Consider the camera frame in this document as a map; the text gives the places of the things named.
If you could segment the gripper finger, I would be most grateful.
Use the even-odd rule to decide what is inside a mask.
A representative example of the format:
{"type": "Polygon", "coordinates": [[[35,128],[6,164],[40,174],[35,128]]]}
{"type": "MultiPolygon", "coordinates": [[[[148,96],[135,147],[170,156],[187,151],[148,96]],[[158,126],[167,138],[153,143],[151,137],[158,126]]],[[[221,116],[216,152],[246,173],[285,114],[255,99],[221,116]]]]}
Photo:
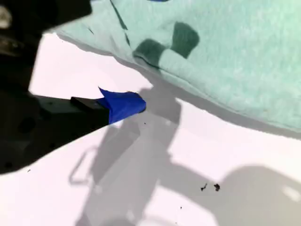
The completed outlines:
{"type": "Polygon", "coordinates": [[[1,33],[42,33],[92,13],[89,0],[2,0],[0,7],[9,20],[1,33]]]}
{"type": "Polygon", "coordinates": [[[39,159],[97,129],[146,110],[146,102],[135,92],[99,89],[102,98],[60,99],[38,96],[37,115],[28,118],[32,133],[28,159],[39,159]]]}

